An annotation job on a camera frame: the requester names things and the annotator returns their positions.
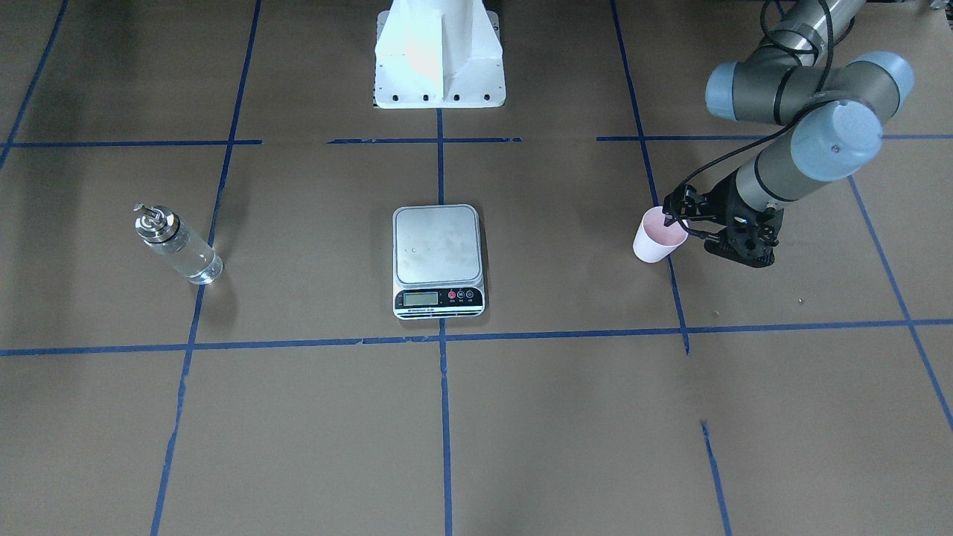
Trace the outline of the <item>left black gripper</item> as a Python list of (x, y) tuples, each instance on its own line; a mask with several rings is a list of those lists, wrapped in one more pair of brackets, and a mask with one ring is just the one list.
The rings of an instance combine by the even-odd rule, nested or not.
[(663, 200), (663, 226), (678, 225), (691, 237), (719, 242), (719, 233), (694, 229), (690, 223), (714, 223), (724, 227), (726, 211), (745, 205), (736, 187), (735, 174), (718, 181), (711, 191), (701, 194), (688, 182), (678, 185)]

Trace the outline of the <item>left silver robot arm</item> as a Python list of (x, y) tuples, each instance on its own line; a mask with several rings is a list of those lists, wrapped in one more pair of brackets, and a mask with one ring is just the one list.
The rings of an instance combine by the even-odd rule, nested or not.
[(718, 65), (707, 81), (711, 115), (774, 125), (748, 145), (756, 155), (708, 192), (688, 174), (664, 198), (663, 228), (714, 250), (755, 254), (777, 245), (784, 210), (871, 163), (884, 125), (914, 89), (911, 65), (888, 51), (844, 67), (834, 51), (861, 1), (797, 1), (777, 23), (760, 13), (762, 39), (748, 58)]

